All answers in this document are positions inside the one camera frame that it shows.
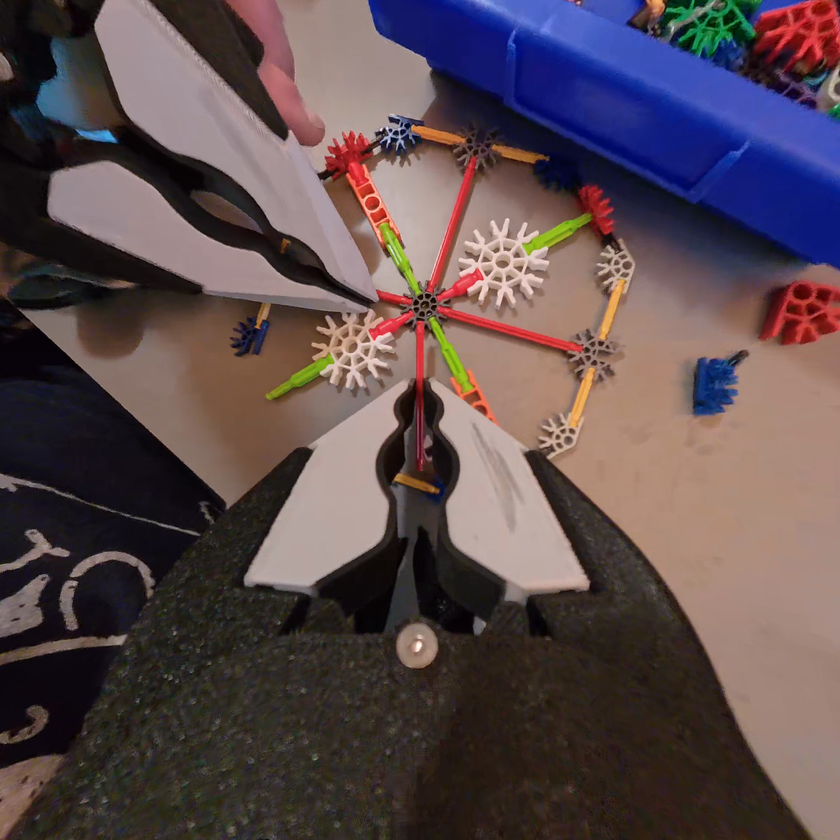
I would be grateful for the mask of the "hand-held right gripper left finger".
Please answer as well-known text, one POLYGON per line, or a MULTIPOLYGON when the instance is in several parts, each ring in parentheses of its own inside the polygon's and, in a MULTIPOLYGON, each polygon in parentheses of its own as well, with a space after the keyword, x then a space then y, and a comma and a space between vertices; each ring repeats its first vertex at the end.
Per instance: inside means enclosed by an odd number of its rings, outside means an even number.
POLYGON ((371 599, 400 563, 394 476, 403 466, 413 381, 402 380, 304 450, 306 464, 245 586, 371 599))

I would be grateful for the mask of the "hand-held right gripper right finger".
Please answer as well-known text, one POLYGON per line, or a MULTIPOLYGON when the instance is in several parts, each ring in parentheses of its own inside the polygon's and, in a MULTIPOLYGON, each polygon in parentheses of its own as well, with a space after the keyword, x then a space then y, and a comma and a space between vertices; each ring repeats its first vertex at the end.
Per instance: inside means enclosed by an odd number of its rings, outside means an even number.
POLYGON ((590 588, 528 450, 436 380, 425 385, 434 453, 448 467, 436 572, 455 601, 527 601, 590 588))

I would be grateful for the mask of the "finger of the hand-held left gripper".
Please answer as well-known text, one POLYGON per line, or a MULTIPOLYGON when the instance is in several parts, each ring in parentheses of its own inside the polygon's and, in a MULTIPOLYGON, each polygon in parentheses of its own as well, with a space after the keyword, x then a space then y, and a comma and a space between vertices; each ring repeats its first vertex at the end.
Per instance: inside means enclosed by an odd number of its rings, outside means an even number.
POLYGON ((275 303, 372 303, 370 273, 349 230, 292 134, 270 129, 152 2, 107 1, 95 29, 120 106, 131 123, 166 151, 223 173, 255 200, 266 227, 258 243, 280 235, 314 253, 313 280, 291 268, 262 268, 253 246, 198 255, 220 279, 200 279, 207 294, 275 303))
POLYGON ((227 245, 201 232, 140 175, 112 161, 58 170, 49 178, 47 212, 125 255, 141 259, 219 297, 324 312, 364 312, 371 299, 291 279, 254 246, 227 245))

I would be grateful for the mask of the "red toy rod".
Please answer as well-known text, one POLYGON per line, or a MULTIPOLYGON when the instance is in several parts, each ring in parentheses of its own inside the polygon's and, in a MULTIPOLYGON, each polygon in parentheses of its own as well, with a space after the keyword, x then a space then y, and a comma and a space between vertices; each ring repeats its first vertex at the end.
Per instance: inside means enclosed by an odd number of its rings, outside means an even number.
POLYGON ((425 415, 424 415, 424 336, 425 322, 418 319, 415 324, 415 464, 416 470, 422 473, 425 469, 425 415))

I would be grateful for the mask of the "colourful toy wheel model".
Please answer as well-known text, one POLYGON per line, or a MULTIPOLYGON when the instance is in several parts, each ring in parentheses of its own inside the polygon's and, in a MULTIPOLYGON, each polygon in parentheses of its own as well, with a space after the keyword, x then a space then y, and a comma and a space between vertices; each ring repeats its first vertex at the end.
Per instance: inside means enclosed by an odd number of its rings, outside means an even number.
POLYGON ((274 402, 319 379, 352 391, 364 389, 368 378, 379 377, 389 368, 384 356, 394 351, 395 338, 408 332, 415 336, 415 324, 421 319, 425 322, 425 335, 432 337, 443 357, 444 369, 449 373, 455 395, 495 423, 495 415, 475 374, 466 367, 445 334, 444 321, 454 320, 551 348, 565 355, 578 382, 574 400, 567 413, 555 414, 541 425, 538 448, 548 459, 570 452, 578 442, 593 387, 613 374, 610 359, 621 352, 621 347, 613 339, 613 324, 636 269, 630 250, 614 234, 613 205, 601 187, 583 182, 576 168, 557 155, 530 152, 500 143, 497 131, 470 129, 463 133, 451 133, 431 128, 421 120, 396 114, 389 117, 387 125, 379 129, 371 140, 353 131, 343 133, 340 139, 333 139, 318 177, 323 182, 347 183, 378 244, 405 282, 407 293, 376 291, 380 302, 400 309, 393 318, 379 317, 373 311, 367 311, 363 316, 344 315, 339 322, 326 317, 324 326, 318 327, 323 340, 312 345, 315 354, 311 362, 269 391, 266 400, 274 402), (386 208, 367 164, 377 154, 408 156, 422 142, 452 151, 461 172, 461 183, 444 239, 432 274, 425 283, 419 281, 412 267, 395 219, 386 208), (512 231, 509 220, 501 224, 491 222, 489 234, 476 230, 465 242, 466 257, 458 262, 458 276, 448 287, 444 287, 448 259, 474 181, 480 172, 498 160, 526 165, 541 185, 570 193, 580 215, 544 233, 530 230, 526 223, 519 230, 512 231), (583 228, 590 228, 602 246, 595 277, 605 294, 606 304, 596 329, 578 332, 571 340, 555 339, 454 306, 454 301, 466 298, 474 298, 483 305, 493 296, 497 310, 511 310, 518 299, 531 300, 548 275, 550 250, 583 228))

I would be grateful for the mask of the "blue plastic bin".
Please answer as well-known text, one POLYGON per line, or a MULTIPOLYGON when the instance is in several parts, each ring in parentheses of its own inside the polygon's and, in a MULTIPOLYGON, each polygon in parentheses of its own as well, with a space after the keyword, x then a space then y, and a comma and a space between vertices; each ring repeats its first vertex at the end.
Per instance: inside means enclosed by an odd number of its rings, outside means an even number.
POLYGON ((371 1, 429 66, 813 264, 839 266, 838 122, 630 28, 641 2, 371 1))

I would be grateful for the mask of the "pile of colourful toy pieces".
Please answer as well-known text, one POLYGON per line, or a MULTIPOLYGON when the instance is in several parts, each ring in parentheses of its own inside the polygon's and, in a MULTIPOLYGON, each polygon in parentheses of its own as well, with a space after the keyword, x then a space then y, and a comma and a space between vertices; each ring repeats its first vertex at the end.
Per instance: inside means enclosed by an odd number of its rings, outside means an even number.
POLYGON ((626 24, 839 121, 838 1, 645 1, 626 24))

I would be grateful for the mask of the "person's left hand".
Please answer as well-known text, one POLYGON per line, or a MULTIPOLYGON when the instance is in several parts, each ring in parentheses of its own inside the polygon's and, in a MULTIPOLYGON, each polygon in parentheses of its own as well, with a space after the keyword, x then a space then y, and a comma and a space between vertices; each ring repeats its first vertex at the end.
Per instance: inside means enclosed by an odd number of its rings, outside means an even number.
POLYGON ((325 126, 303 100, 296 83, 295 60, 284 18, 276 1, 227 1, 263 47, 259 78, 299 143, 314 147, 322 142, 325 126))

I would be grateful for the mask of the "black printed t-shirt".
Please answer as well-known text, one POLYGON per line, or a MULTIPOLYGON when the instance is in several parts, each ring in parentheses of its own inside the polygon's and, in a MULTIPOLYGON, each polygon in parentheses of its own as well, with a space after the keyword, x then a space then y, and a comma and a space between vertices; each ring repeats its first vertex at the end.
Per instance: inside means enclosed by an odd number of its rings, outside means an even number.
POLYGON ((2 327, 2 838, 224 500, 36 328, 2 327))

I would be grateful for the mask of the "red toy connector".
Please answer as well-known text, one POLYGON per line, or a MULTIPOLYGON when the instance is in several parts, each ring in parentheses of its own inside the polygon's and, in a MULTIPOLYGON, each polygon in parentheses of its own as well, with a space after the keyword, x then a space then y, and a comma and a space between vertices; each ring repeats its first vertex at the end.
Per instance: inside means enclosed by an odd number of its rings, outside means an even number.
POLYGON ((798 280, 771 297, 759 340, 805 344, 839 331, 839 288, 798 280))

